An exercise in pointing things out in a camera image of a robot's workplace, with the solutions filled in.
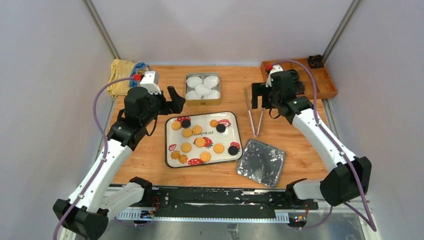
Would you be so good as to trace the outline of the swirl butter cookie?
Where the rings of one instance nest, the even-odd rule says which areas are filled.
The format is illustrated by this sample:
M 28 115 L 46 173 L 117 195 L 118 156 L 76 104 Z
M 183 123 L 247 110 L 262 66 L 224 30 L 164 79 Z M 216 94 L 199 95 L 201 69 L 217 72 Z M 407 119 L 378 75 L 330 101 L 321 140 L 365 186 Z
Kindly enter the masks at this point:
M 210 121 L 210 126 L 213 127 L 213 128 L 215 128 L 218 124 L 219 124 L 219 122 L 215 119 Z

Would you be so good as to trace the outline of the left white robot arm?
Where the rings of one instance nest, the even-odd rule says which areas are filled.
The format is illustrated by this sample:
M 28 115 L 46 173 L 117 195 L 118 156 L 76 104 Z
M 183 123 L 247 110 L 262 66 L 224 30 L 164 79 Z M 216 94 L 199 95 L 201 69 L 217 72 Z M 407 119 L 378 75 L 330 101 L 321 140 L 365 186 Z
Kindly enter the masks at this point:
M 141 139 L 151 136 L 147 127 L 159 115 L 180 114 L 185 98 L 173 86 L 150 92 L 147 85 L 131 88 L 124 98 L 124 108 L 110 127 L 103 149 L 86 177 L 67 199 L 57 199 L 53 212 L 59 225 L 86 240 L 97 240 L 119 213 L 138 203 L 142 207 L 153 201 L 152 183 L 140 177 L 132 178 L 122 189 L 105 197 L 117 171 L 133 153 Z

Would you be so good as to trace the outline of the white strawberry tray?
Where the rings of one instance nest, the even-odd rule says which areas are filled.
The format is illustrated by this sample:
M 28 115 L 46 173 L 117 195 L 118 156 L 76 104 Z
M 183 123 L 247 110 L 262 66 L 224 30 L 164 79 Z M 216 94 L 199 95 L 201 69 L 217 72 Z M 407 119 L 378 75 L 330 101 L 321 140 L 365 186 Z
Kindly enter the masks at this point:
M 173 117 L 165 123 L 165 164 L 173 169 L 239 160 L 243 146 L 230 111 Z

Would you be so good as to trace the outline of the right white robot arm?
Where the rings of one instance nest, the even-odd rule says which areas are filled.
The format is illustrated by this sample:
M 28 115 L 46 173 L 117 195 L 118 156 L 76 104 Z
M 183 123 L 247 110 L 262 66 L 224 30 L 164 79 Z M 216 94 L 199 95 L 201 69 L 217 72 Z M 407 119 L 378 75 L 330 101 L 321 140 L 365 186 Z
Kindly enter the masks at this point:
M 324 162 L 328 175 L 322 180 L 300 179 L 286 186 L 285 201 L 298 209 L 307 199 L 325 200 L 338 206 L 354 198 L 365 200 L 371 176 L 371 161 L 358 157 L 345 147 L 319 117 L 312 102 L 294 92 L 288 71 L 270 74 L 266 82 L 251 84 L 251 106 L 258 108 L 258 97 L 264 109 L 276 109 L 279 116 L 298 129 Z

